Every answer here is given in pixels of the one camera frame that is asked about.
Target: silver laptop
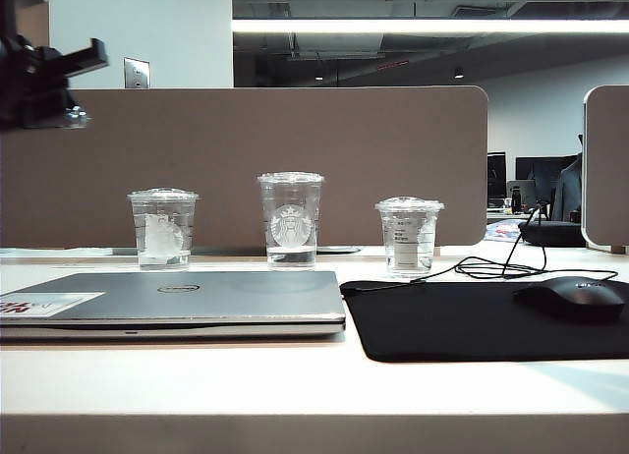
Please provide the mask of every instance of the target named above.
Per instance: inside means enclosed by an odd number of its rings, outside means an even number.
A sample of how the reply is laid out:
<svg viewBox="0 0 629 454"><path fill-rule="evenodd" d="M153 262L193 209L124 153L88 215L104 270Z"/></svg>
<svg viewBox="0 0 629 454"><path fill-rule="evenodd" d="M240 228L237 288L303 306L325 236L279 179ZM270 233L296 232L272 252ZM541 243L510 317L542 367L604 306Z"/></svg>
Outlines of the silver laptop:
<svg viewBox="0 0 629 454"><path fill-rule="evenodd" d="M342 331L334 272L81 273L0 296L0 338L311 336Z"/></svg>

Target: fluorescent light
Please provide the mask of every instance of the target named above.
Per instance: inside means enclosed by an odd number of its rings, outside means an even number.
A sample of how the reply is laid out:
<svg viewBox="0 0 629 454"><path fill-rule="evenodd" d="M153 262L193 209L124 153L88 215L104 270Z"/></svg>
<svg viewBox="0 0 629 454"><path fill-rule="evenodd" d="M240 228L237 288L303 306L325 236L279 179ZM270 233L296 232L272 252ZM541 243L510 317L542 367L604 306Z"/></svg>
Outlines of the fluorescent light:
<svg viewBox="0 0 629 454"><path fill-rule="evenodd" d="M243 33L629 33L629 20L236 19Z"/></svg>

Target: desk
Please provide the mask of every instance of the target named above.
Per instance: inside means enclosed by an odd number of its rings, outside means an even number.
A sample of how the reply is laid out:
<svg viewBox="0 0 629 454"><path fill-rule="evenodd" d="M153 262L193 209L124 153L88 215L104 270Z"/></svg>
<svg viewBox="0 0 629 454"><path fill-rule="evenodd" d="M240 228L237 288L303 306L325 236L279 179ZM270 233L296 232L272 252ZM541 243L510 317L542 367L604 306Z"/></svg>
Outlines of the desk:
<svg viewBox="0 0 629 454"><path fill-rule="evenodd" d="M505 259L510 244L446 247ZM339 282L384 276L382 249L318 257ZM516 262L537 265L523 245ZM135 268L127 256L0 260L2 292L75 272ZM548 267L612 268L629 256L548 250ZM260 257L195 257L192 271L263 270ZM466 279L454 273L438 280ZM329 340L6 345L2 452L626 453L629 361L384 364L354 322Z"/></svg>
<svg viewBox="0 0 629 454"><path fill-rule="evenodd" d="M487 225L490 225L491 223L495 223L497 221L502 221L502 220L528 220L529 219L529 214L527 213L518 213L518 214L507 214L507 213L503 213L500 211L488 211L487 212Z"/></svg>

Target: gray divider panel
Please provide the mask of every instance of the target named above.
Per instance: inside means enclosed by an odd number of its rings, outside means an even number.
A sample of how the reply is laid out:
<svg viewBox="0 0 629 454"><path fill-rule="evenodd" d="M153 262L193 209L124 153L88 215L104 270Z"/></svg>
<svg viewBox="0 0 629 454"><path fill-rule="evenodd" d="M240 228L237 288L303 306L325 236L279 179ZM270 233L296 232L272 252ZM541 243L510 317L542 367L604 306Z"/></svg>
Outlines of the gray divider panel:
<svg viewBox="0 0 629 454"><path fill-rule="evenodd" d="M78 90L84 130L2 141L2 246L134 246L126 194L200 194L195 246L263 246L257 175L325 176L319 243L379 245L373 205L439 199L437 242L486 225L486 95L477 87Z"/></svg>
<svg viewBox="0 0 629 454"><path fill-rule="evenodd" d="M629 85L602 85L586 96L583 141L584 236L629 245Z"/></svg>

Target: white wall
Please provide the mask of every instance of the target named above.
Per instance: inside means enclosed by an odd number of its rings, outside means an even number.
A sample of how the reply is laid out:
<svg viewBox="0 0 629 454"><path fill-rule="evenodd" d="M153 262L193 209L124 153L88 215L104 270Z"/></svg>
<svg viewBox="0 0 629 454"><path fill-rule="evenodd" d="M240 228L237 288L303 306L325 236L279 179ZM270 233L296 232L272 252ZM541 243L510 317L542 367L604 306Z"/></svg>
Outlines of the white wall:
<svg viewBox="0 0 629 454"><path fill-rule="evenodd" d="M51 0L50 43L65 54L105 42L109 67L72 87L123 87L123 57L150 63L151 87L231 87L231 19L231 0Z"/></svg>
<svg viewBox="0 0 629 454"><path fill-rule="evenodd" d="M515 178L517 156L580 152L584 97L610 84L629 84L629 56L478 83L489 97L487 149L507 152L507 179Z"/></svg>

